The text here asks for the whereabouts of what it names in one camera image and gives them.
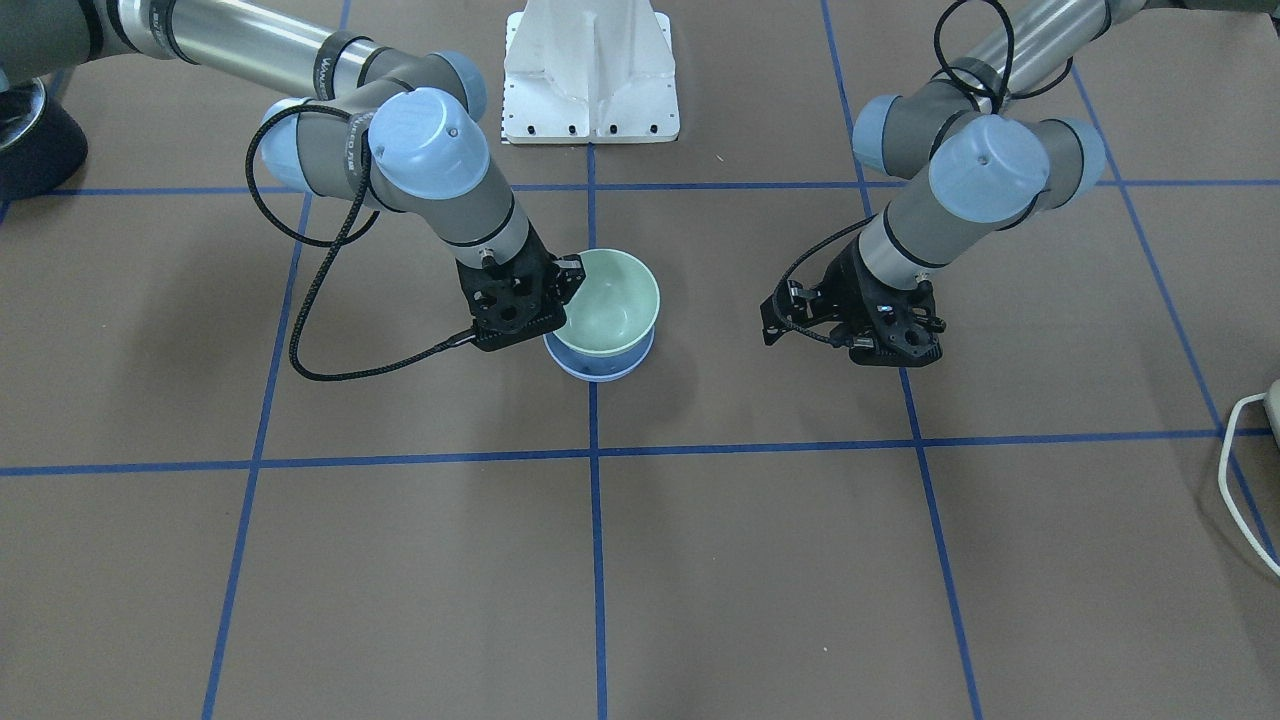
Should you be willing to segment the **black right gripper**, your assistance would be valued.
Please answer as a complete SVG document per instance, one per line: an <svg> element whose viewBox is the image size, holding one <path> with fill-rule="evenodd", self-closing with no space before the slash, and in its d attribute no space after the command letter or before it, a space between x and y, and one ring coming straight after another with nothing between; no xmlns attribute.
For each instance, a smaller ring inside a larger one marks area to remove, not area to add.
<svg viewBox="0 0 1280 720"><path fill-rule="evenodd" d="M568 322L567 305L588 273L582 256L557 256L535 229L504 261L483 260L479 268L456 263L460 286L477 333L549 333Z"/></svg>

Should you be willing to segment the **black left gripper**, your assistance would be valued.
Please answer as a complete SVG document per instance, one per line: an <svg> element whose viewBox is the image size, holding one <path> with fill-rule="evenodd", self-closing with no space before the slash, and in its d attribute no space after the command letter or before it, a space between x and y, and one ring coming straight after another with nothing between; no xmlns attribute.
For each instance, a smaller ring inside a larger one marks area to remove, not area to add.
<svg viewBox="0 0 1280 720"><path fill-rule="evenodd" d="M801 255L762 302L763 342L772 346L795 331L837 348L887 348L888 336L876 324L877 304L868 306L864 299L854 242L836 255L813 287L791 278L817 250Z"/></svg>

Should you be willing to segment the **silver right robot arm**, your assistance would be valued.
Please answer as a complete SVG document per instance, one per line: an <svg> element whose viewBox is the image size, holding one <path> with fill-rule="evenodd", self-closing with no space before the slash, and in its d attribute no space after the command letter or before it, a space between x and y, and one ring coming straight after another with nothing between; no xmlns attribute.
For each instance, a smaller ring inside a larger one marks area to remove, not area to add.
<svg viewBox="0 0 1280 720"><path fill-rule="evenodd" d="M457 53L410 55L250 1L5 1L3 200L65 183L87 140L44 78L140 54L207 67L283 99L246 165L372 211L421 217L452 252L476 345L564 325L584 282L548 252L479 128L486 88Z"/></svg>

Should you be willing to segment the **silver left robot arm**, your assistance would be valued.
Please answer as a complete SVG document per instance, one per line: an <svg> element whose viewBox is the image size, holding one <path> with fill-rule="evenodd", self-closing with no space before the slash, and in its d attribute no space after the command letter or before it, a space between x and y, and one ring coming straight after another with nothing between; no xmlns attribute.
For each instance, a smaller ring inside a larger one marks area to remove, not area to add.
<svg viewBox="0 0 1280 720"><path fill-rule="evenodd" d="M1155 1L1033 1L1010 13L992 3L998 29L947 58L908 96L881 95L851 133L867 168L905 181L873 217L835 233L842 249L814 286L786 270L763 300L762 337L796 333L846 348L863 366L924 366L942 357L946 329L934 278L987 234L1011 229L1091 191L1106 163L1100 132L1083 120L1025 123L1014 102L1042 95L1074 56Z"/></svg>

